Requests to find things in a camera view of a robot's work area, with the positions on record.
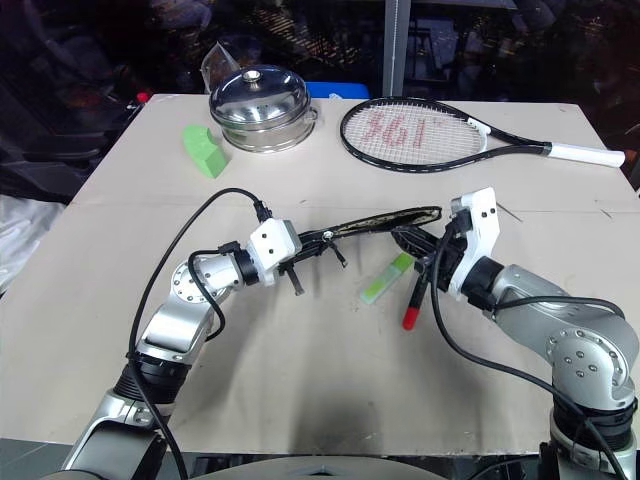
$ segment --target metal pole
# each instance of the metal pole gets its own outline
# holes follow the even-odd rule
[[[411,0],[386,0],[384,12],[384,65],[382,94],[402,95],[407,59]]]

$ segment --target black cable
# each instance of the black cable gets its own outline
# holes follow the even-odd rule
[[[509,302],[497,304],[494,307],[494,311],[504,310],[505,308],[520,307],[522,305],[529,305],[531,303],[577,303],[579,305],[596,305],[610,310],[623,319],[625,318],[622,309],[613,302],[602,300],[600,298],[563,297],[561,295],[519,298],[517,300],[511,300]]]
[[[133,317],[133,322],[131,324],[131,332],[129,334],[129,348],[127,351],[127,358],[129,359],[128,363],[129,363],[129,369],[131,371],[131,378],[133,379],[136,385],[136,388],[140,392],[140,396],[144,400],[144,403],[146,404],[147,408],[151,412],[153,419],[155,420],[156,424],[162,431],[162,435],[164,435],[164,438],[167,441],[169,448],[171,449],[171,453],[173,454],[173,458],[176,461],[176,466],[178,467],[178,473],[180,474],[181,480],[187,480],[189,478],[187,474],[187,468],[184,463],[184,458],[182,457],[182,452],[180,452],[180,448],[178,447],[178,444],[176,443],[176,440],[173,437],[171,430],[169,430],[169,427],[167,426],[167,422],[164,421],[164,418],[162,418],[162,415],[158,411],[158,408],[155,406],[155,404],[153,404],[149,400],[149,396],[147,395],[146,388],[144,386],[145,380],[142,377],[142,374],[140,373],[138,364],[136,363],[136,341],[138,338],[138,329],[140,327],[140,320],[142,319],[142,314],[144,313],[144,307],[147,303],[147,299],[149,298],[149,294],[151,293],[151,288],[153,287],[153,284],[158,278],[158,275],[160,275],[162,267],[164,267],[164,264],[167,262],[167,259],[171,255],[171,252],[173,252],[173,250],[175,249],[180,239],[184,236],[184,234],[189,229],[189,227],[191,227],[191,224],[193,224],[196,218],[198,218],[200,214],[204,212],[207,209],[207,207],[211,205],[216,199],[228,193],[239,193],[241,195],[245,195],[246,197],[249,197],[253,201],[253,206],[256,209],[256,212],[259,214],[259,216],[260,216],[260,213],[264,215],[265,211],[268,212],[268,210],[266,210],[266,208],[264,207],[262,202],[258,199],[258,197],[256,197],[253,193],[243,190],[241,188],[225,188],[211,195],[207,199],[207,201],[204,202],[200,206],[200,208],[198,208],[198,210],[196,210],[195,213],[191,215],[189,220],[187,220],[187,222],[182,226],[180,231],[177,233],[175,238],[171,241],[171,243],[167,247],[167,250],[162,255],[162,258],[158,262],[158,265],[156,265],[156,268],[153,270],[153,273],[151,274],[151,277],[149,278],[147,285],[145,286],[144,291],[142,292],[142,296],[140,297],[140,302],[138,303],[138,309],[136,310],[136,313]]]
[[[506,460],[500,460],[498,462],[492,463],[491,465],[487,465],[482,470],[478,470],[476,473],[467,478],[467,480],[477,480],[478,478],[483,477],[496,468],[504,467],[506,465],[512,465],[514,463],[526,462],[527,460],[534,460],[536,458],[538,458],[538,455],[522,455],[518,458],[508,458]]]
[[[189,259],[187,260],[187,268],[189,269],[189,274],[193,279],[193,283],[196,284],[196,287],[198,287],[198,290],[200,290],[200,293],[202,294],[202,296],[207,300],[207,302],[209,302],[209,305],[211,305],[211,308],[213,308],[213,311],[216,312],[216,315],[218,315],[218,321],[220,322],[220,326],[217,328],[215,332],[207,336],[207,338],[205,339],[205,342],[208,342],[209,340],[213,340],[218,335],[220,335],[224,330],[224,327],[227,325],[227,320],[224,317],[224,313],[222,313],[222,310],[220,309],[218,302],[215,301],[215,299],[213,298],[213,295],[209,293],[209,290],[207,290],[207,288],[202,283],[202,280],[200,280],[200,278],[198,277],[198,274],[196,272],[196,267],[195,267],[195,260],[200,255],[216,255],[218,253],[220,253],[218,250],[196,250],[191,255],[189,255]]]
[[[440,239],[440,241],[438,242],[438,246],[436,248],[436,256],[433,261],[433,267],[431,269],[431,303],[433,307],[433,315],[436,320],[436,325],[438,326],[438,329],[440,330],[440,333],[444,337],[447,344],[456,353],[458,353],[459,355],[461,355],[462,357],[466,358],[467,360],[473,363],[482,365],[483,367],[492,368],[494,370],[498,370],[503,373],[508,373],[509,375],[513,375],[515,377],[526,380],[546,390],[547,392],[551,393],[551,395],[561,400],[569,410],[573,411],[578,417],[583,419],[583,423],[585,427],[600,444],[600,448],[602,448],[602,451],[604,452],[607,459],[611,463],[611,466],[613,467],[616,473],[616,476],[621,480],[627,480],[627,477],[624,474],[622,467],[620,466],[620,462],[618,462],[618,459],[616,458],[615,454],[611,450],[611,447],[609,446],[607,441],[604,439],[600,431],[595,427],[593,422],[591,422],[591,420],[584,414],[582,409],[573,400],[571,400],[571,398],[569,398],[568,395],[565,395],[563,392],[556,389],[554,386],[548,384],[544,380],[541,380],[527,372],[523,372],[522,370],[518,370],[517,368],[509,367],[501,363],[492,362],[491,360],[487,360],[485,358],[478,357],[477,355],[467,352],[455,342],[455,340],[451,337],[451,335],[449,335],[449,332],[447,331],[447,328],[444,325],[444,320],[442,319],[442,313],[440,311],[440,300],[438,298],[437,285],[438,285],[438,276],[440,271],[440,262],[442,261],[442,256],[444,254],[445,248],[454,234],[455,234],[454,225],[450,223],[445,228],[445,233],[443,237]]]

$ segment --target racket frame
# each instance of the racket frame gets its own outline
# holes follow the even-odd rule
[[[366,110],[369,107],[382,106],[382,105],[415,105],[415,106],[424,106],[428,108],[432,108],[434,110],[439,110],[444,113],[450,114],[455,118],[458,118],[467,124],[470,127],[477,130],[483,137],[483,146],[481,150],[473,155],[469,155],[467,157],[459,158],[456,160],[451,160],[449,162],[443,163],[435,163],[435,164],[423,164],[423,165],[414,165],[414,164],[406,164],[399,162],[392,162],[390,160],[382,160],[371,155],[368,155],[357,148],[355,148],[345,137],[345,130],[347,124],[351,118],[353,118],[357,113]],[[510,145],[505,145],[502,147],[492,148],[491,150],[487,150],[487,137],[492,136],[501,140],[503,142],[509,143]],[[485,160],[487,158],[497,157],[499,155],[511,155],[513,153],[528,153],[534,155],[543,155],[547,156],[551,152],[551,142],[540,142],[537,140],[531,140],[525,137],[519,137],[518,135],[513,135],[511,133],[507,133],[504,130],[500,130],[499,128],[492,127],[487,125],[484,122],[481,122],[475,117],[458,110],[455,107],[450,105],[446,105],[444,103],[437,102],[435,100],[426,100],[424,98],[415,98],[415,97],[382,97],[376,98],[373,100],[367,100],[366,102],[360,103],[349,110],[346,115],[342,118],[342,122],[340,122],[340,139],[342,140],[342,144],[347,149],[347,151],[363,162],[369,163],[376,167],[384,168],[386,170],[391,170],[394,172],[407,172],[407,173],[433,173],[433,172],[442,172],[445,170],[451,170],[452,168],[462,167],[464,165],[469,165],[470,163],[478,162],[480,160]]]

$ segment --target tennis racket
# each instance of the tennis racket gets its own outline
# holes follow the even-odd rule
[[[294,264],[310,257],[322,255],[327,248],[332,248],[333,242],[339,238],[364,233],[390,232],[397,227],[419,227],[440,220],[441,217],[442,209],[440,207],[415,207],[361,218],[333,227],[309,230],[298,235],[302,249],[295,256],[280,264],[280,270],[284,271],[287,264]]]
[[[509,145],[487,150],[488,136]],[[342,119],[340,137],[356,158],[396,172],[440,172],[512,153],[609,167],[624,162],[623,152],[530,140],[420,98],[386,97],[356,105]]]

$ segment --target racket handle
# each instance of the racket handle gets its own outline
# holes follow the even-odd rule
[[[624,163],[624,152],[576,147],[562,143],[552,143],[549,156],[562,158],[564,160],[574,160],[576,162],[604,165],[606,167],[620,167]]]

